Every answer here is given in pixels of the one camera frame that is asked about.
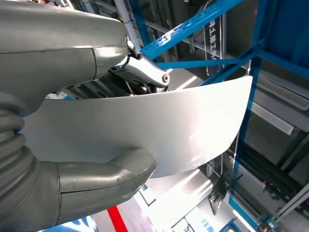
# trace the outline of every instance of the robotic arm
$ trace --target robotic arm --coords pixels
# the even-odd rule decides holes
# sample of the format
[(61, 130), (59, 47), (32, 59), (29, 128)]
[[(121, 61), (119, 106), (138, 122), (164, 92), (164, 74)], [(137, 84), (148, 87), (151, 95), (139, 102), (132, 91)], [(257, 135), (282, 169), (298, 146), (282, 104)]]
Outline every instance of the robotic arm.
[(154, 172), (155, 160), (141, 148), (109, 163), (38, 161), (18, 133), (22, 117), (47, 94), (110, 68), (128, 83), (166, 90), (168, 74), (135, 53), (122, 23), (0, 0), (0, 30), (1, 231), (38, 231), (105, 210), (131, 198)]

